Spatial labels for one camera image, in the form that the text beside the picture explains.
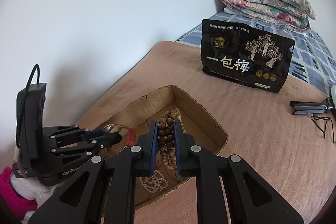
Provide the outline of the open cardboard box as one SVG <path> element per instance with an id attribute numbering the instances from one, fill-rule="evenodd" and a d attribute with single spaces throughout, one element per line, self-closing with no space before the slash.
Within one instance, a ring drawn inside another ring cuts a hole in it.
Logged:
<path id="1" fill-rule="evenodd" d="M 197 145 L 217 155 L 226 145 L 228 135 L 213 116 L 193 97 L 181 88 L 169 85 L 161 87 L 129 104 L 104 122 L 92 125 L 92 129 L 108 124 L 124 124 L 135 130 L 137 136 L 148 133 L 151 121 L 159 124 L 157 159 L 177 170 L 173 121 L 180 120 L 182 131 L 193 136 Z M 148 205 L 186 183 L 170 180 L 155 169 L 155 177 L 162 183 L 155 186 L 150 178 L 138 178 L 135 187 L 135 207 Z"/>

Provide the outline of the pink white clothing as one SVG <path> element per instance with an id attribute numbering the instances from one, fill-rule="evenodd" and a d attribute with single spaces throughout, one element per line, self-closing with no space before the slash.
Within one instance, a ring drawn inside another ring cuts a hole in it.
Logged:
<path id="1" fill-rule="evenodd" d="M 45 186 L 35 177 L 17 178 L 9 166 L 1 173 L 1 198 L 14 219 L 20 223 L 27 223 L 57 187 Z"/>

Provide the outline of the black snack bag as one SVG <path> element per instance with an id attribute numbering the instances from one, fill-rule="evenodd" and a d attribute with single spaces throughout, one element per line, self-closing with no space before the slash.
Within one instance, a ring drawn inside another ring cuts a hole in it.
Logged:
<path id="1" fill-rule="evenodd" d="M 278 93 L 289 73 L 295 42 L 247 24 L 202 21 L 202 71 L 240 85 Z"/>

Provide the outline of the brown fleece blanket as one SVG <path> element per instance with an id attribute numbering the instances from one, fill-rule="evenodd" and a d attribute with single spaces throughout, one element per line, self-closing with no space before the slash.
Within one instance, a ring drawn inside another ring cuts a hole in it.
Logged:
<path id="1" fill-rule="evenodd" d="M 322 101 L 314 87 L 288 77 L 277 94 L 202 72 L 200 50 L 160 42 L 80 119 L 89 129 L 137 98 L 175 85 L 192 96 L 222 126 L 228 142 L 222 156 L 240 155 L 310 223 L 335 187 L 335 124 L 326 134 L 308 116 L 293 115 L 290 101 Z"/>

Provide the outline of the blue checkered bed sheet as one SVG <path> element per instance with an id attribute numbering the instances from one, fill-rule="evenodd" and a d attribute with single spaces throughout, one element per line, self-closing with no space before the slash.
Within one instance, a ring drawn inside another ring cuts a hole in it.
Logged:
<path id="1" fill-rule="evenodd" d="M 232 12 L 220 12 L 211 20 L 247 24 L 258 30 L 270 32 L 294 40 L 294 50 L 288 75 L 291 75 L 317 88 L 324 94 L 329 94 L 335 84 L 335 59 L 319 34 L 314 31 L 299 33 L 284 27 L 275 26 L 258 19 L 235 15 Z M 202 24 L 196 26 L 177 41 L 189 46 L 201 48 Z"/>

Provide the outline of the folded floral quilt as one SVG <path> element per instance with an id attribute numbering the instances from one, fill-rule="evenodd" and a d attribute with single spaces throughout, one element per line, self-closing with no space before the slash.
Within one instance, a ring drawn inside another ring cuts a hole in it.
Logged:
<path id="1" fill-rule="evenodd" d="M 316 15 L 309 0 L 221 0 L 227 7 L 249 18 L 297 32 L 309 32 Z"/>

